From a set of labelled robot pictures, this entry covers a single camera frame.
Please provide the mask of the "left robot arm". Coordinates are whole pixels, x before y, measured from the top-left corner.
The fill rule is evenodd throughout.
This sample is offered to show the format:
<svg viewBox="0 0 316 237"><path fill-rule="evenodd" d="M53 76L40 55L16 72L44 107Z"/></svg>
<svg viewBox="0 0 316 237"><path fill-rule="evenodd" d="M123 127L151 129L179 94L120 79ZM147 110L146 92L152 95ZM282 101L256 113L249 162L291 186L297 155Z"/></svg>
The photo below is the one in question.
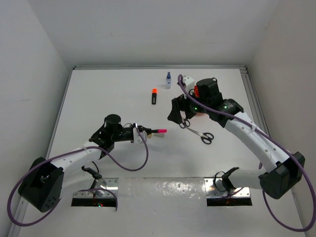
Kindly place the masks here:
<svg viewBox="0 0 316 237"><path fill-rule="evenodd" d="M62 197L97 186L102 175L87 164L109 156L116 142L146 143L157 130L135 123L123 127L121 118L111 114L80 148L57 159L36 159L23 179L18 194L40 212L51 210Z"/></svg>

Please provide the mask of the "pink cap black highlighter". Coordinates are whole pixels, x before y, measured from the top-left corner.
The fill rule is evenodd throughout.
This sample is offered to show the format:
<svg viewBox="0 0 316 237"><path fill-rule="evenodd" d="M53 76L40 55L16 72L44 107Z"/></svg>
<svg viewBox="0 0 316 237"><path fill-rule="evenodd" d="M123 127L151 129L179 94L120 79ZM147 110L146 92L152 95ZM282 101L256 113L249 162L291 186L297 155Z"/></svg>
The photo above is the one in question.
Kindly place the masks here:
<svg viewBox="0 0 316 237"><path fill-rule="evenodd" d="M151 129L149 132L150 133L164 134L164 133L167 133L167 129Z"/></svg>

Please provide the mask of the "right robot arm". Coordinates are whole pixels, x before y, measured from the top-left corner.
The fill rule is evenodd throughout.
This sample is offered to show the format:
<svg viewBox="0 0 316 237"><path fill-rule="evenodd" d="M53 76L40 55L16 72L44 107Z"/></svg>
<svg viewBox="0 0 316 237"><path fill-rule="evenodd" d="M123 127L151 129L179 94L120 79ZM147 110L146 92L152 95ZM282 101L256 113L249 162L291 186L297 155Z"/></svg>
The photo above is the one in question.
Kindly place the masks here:
<svg viewBox="0 0 316 237"><path fill-rule="evenodd" d="M299 166L304 166L304 156L299 152L288 155L267 139L237 101L223 98L216 78L195 82L191 77L179 75L177 83L184 93L172 99L172 110L167 118L169 121L181 124L184 121L182 112L186 120L197 114L207 114L211 120L236 136L263 165L262 172L231 168L215 181L218 191L230 193L236 188L248 187L280 199L301 180Z"/></svg>

